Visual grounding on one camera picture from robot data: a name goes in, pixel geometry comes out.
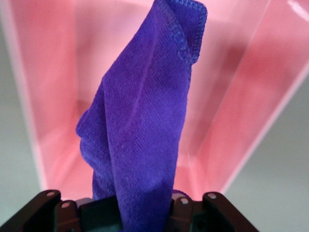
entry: purple cloth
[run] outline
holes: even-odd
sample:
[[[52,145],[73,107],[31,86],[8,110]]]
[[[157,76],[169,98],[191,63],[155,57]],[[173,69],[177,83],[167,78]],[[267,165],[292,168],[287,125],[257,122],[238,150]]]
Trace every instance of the purple cloth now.
[[[192,0],[155,0],[77,125],[93,198],[117,196],[126,232],[164,228],[206,16]]]

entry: gray surface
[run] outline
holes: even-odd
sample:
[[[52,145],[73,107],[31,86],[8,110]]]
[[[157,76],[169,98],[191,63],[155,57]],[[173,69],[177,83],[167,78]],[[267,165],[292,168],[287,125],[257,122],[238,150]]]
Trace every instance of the gray surface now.
[[[0,225],[40,191],[0,30]]]
[[[262,232],[309,231],[309,79],[226,193]],[[39,184],[0,32],[0,225]]]

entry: towel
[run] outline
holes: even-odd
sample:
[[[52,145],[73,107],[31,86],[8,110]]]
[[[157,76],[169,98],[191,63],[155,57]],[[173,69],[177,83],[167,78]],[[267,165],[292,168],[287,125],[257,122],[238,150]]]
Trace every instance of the towel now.
[[[155,0],[76,127],[93,198],[116,195],[125,232],[163,231],[206,17],[195,1]]]

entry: cloth fold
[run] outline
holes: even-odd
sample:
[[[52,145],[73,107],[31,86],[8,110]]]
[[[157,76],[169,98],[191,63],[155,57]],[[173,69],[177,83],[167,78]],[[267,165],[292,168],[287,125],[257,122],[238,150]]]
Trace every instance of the cloth fold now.
[[[195,1],[155,0],[76,127],[93,198],[117,196],[126,232],[163,231],[206,17]]]

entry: pink plastic bin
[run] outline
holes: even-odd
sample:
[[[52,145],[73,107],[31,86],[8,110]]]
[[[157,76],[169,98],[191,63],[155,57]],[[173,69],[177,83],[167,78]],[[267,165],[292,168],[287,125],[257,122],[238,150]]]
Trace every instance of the pink plastic bin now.
[[[175,188],[224,192],[309,71],[309,1],[203,0]],[[91,197],[74,129],[151,0],[3,0],[12,65],[42,189]]]

